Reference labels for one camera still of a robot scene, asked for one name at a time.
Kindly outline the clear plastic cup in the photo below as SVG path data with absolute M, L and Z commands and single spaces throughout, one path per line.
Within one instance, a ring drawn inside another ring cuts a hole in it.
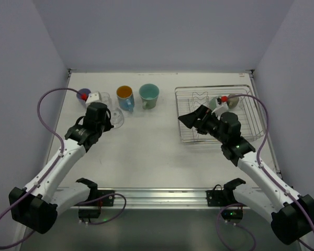
M 124 124 L 125 118 L 120 108 L 111 110 L 110 122 L 114 126 L 114 129 L 120 128 Z
M 110 97 L 110 94 L 107 93 L 107 92 L 101 92 L 100 93 L 101 95 L 101 100 L 102 100 L 102 103 L 106 104 L 107 107 L 112 110 L 113 108 L 113 102 L 112 102 L 112 99 Z

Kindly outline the purple plastic cup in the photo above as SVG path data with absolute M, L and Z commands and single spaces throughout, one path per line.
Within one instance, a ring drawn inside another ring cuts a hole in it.
M 78 99 L 79 103 L 86 108 L 86 101 L 91 93 L 91 90 L 88 88 L 83 88 L 78 90 L 78 93 L 76 94 L 76 98 Z

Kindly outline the blue cup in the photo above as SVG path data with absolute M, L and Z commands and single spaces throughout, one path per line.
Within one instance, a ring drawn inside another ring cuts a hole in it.
M 134 110 L 134 96 L 131 87 L 129 86 L 120 86 L 117 91 L 117 98 L 119 106 L 122 110 L 133 112 Z

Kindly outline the large green cup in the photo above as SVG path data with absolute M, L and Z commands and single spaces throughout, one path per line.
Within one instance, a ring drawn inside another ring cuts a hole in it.
M 160 94 L 159 88 L 154 84 L 144 84 L 139 88 L 143 109 L 153 109 Z

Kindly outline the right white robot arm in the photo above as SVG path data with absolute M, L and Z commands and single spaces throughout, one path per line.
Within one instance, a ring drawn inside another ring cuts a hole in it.
M 241 203 L 264 218 L 276 237 L 289 245 L 310 232 L 314 233 L 314 199 L 302 196 L 271 171 L 256 150 L 242 135 L 238 116 L 224 112 L 217 117 L 208 107 L 178 117 L 189 129 L 209 134 L 221 143 L 227 160 L 246 173 L 260 188 L 254 191 L 244 181 L 225 184 L 227 198 Z

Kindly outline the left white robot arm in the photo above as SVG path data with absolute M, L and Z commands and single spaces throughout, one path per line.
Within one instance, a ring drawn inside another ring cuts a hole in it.
M 97 183 L 78 179 L 62 196 L 56 190 L 71 168 L 97 143 L 104 132 L 113 128 L 111 112 L 102 102 L 88 105 L 84 116 L 70 127 L 56 155 L 23 188 L 8 195 L 13 220 L 44 234 L 68 208 L 97 198 Z

